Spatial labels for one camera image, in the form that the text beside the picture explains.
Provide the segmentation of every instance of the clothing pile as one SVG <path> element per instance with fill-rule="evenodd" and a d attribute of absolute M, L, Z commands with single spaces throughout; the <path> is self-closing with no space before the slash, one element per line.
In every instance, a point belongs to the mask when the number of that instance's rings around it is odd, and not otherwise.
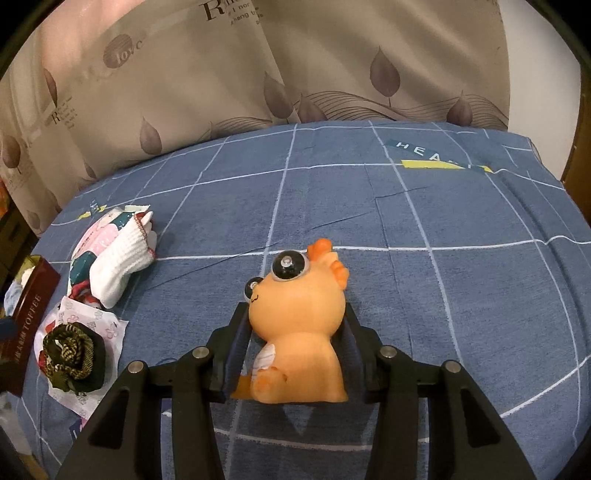
<path fill-rule="evenodd" d="M 117 378 L 127 322 L 113 308 L 129 276 L 155 260 L 149 206 L 116 207 L 82 236 L 72 254 L 67 295 L 43 320 L 34 350 L 49 395 L 83 419 Z"/>
<path fill-rule="evenodd" d="M 157 237 L 149 208 L 116 207 L 86 231 L 72 255 L 68 297 L 97 308 L 115 306 L 129 276 L 155 259 Z"/>

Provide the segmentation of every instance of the mattress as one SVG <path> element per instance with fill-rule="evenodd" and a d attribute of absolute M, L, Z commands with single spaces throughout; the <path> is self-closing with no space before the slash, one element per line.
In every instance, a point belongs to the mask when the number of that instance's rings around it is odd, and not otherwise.
<path fill-rule="evenodd" d="M 527 138 L 446 123 L 283 125 L 118 171 L 75 197 L 35 249 L 62 274 L 52 305 L 98 217 L 85 212 L 130 203 L 151 205 L 158 259 L 113 310 L 129 320 L 119 372 L 204 344 L 275 254 L 327 237 L 359 321 L 418 361 L 460 361 L 538 478 L 554 478 L 589 427 L 591 229 Z M 47 395 L 34 358 L 14 401 L 54 476 L 80 419 Z M 361 479 L 377 407 L 232 400 L 212 414 L 227 478 Z M 422 404 L 419 478 L 425 416 Z M 170 403 L 161 425 L 170 479 Z"/>

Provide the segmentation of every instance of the googly eye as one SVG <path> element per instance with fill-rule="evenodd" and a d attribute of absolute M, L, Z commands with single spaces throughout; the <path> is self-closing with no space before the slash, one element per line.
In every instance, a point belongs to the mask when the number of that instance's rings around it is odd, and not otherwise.
<path fill-rule="evenodd" d="M 244 285 L 244 298 L 246 301 L 250 301 L 252 297 L 252 291 L 260 282 L 262 282 L 262 277 L 253 277 L 246 282 L 246 285 Z"/>
<path fill-rule="evenodd" d="M 297 278 L 308 271 L 308 258 L 295 250 L 285 250 L 273 260 L 272 273 L 278 281 Z"/>

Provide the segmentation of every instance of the beige curtain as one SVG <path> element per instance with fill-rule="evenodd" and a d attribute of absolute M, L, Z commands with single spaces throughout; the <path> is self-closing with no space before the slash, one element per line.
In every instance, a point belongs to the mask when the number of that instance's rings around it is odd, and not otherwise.
<path fill-rule="evenodd" d="M 495 0 L 66 0 L 0 81 L 0 176 L 36 233 L 118 168 L 286 122 L 506 129 Z"/>

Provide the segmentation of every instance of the wall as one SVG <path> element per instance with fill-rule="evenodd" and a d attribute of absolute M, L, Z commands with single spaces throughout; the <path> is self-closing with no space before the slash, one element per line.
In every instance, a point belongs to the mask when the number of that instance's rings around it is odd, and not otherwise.
<path fill-rule="evenodd" d="M 497 1 L 509 51 L 509 131 L 530 137 L 560 179 L 579 117 L 579 62 L 526 0 Z"/>

